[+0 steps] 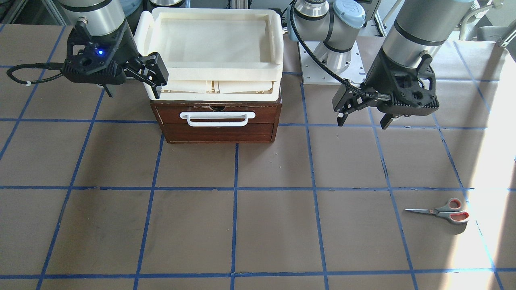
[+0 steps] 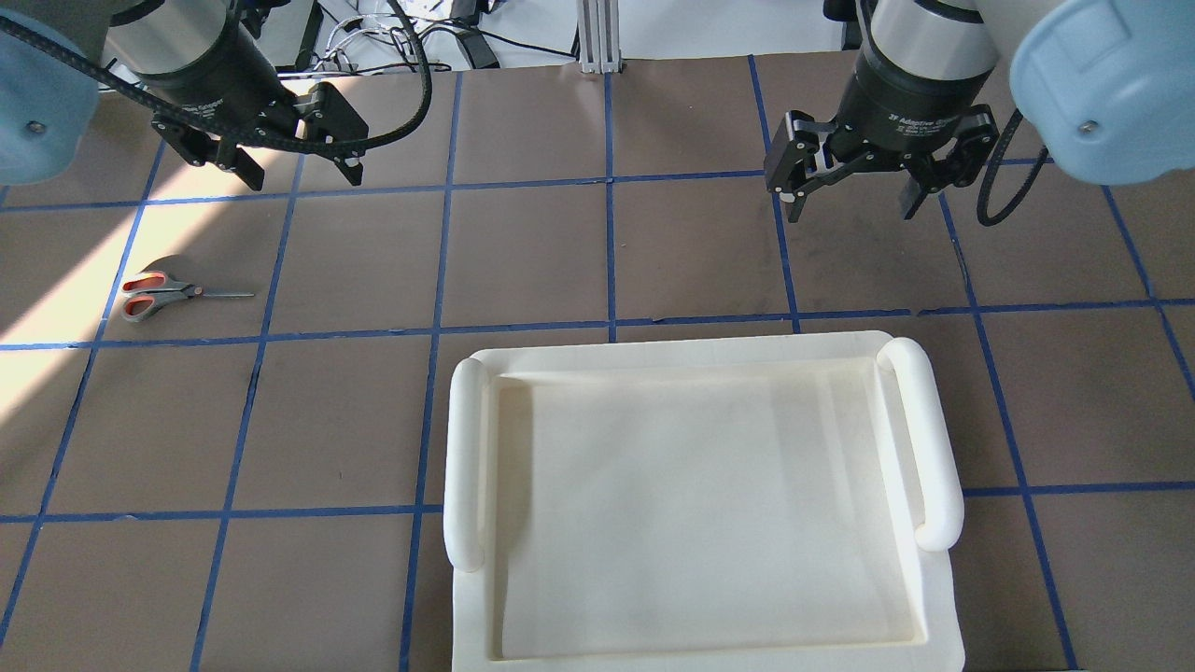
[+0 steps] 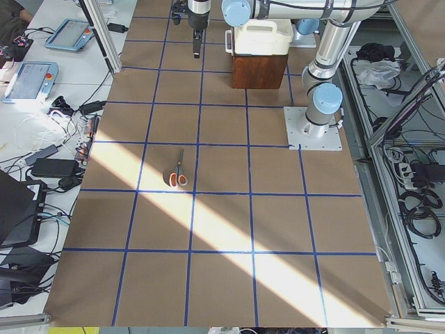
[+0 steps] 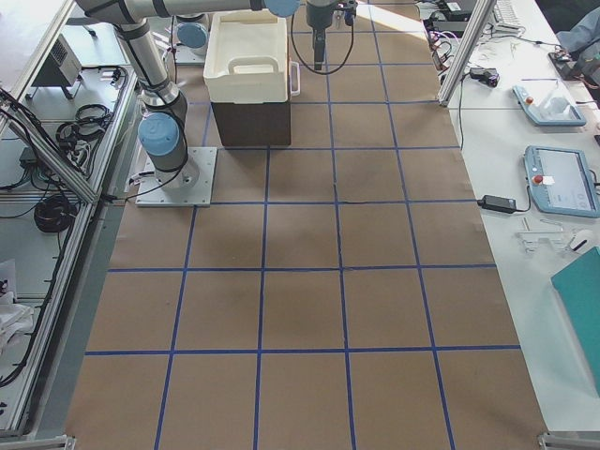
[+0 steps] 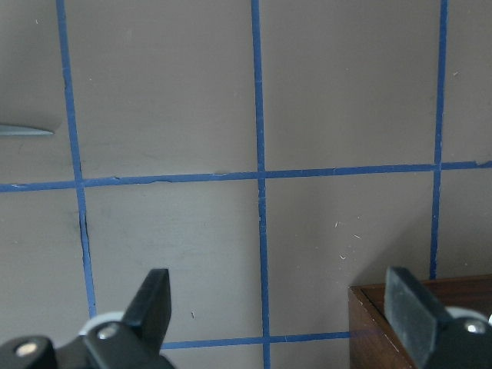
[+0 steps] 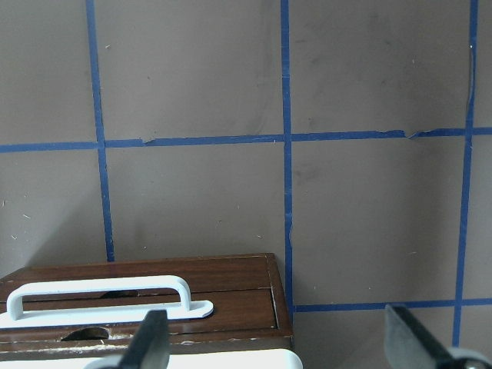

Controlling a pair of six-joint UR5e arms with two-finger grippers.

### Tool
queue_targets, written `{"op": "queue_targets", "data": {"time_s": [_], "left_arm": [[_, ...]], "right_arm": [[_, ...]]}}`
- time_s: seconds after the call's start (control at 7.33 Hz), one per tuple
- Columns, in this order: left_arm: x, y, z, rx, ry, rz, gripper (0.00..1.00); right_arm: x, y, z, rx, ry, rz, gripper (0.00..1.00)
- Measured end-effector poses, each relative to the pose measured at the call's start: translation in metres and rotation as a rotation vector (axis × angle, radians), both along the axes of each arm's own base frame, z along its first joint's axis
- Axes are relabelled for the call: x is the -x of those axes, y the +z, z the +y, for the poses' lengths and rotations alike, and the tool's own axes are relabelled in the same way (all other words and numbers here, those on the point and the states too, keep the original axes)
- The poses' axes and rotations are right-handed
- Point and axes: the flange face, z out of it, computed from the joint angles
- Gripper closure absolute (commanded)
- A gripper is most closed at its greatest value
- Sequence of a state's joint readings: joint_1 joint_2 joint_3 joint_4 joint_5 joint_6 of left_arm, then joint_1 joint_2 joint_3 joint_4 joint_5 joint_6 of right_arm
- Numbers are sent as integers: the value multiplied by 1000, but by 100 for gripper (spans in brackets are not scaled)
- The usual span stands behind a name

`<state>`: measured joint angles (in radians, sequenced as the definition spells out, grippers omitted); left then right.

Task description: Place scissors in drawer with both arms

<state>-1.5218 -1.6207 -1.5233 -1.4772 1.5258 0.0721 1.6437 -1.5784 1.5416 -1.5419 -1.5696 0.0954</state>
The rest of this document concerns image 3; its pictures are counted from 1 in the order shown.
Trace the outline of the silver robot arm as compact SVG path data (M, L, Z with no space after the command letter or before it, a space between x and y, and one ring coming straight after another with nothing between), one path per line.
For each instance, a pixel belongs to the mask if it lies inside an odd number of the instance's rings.
M360 23L384 1L223 1L224 20L232 27L249 19L320 19L327 22L312 62L303 71L309 106L297 121L298 131L307 138L320 138L329 129L343 95L332 83L341 59Z

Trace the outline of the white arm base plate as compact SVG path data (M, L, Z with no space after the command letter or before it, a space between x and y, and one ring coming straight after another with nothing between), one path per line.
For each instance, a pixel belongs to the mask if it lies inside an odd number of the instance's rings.
M313 125L306 118L307 107L284 107L286 135L290 150L342 151L336 120L331 115L326 125Z

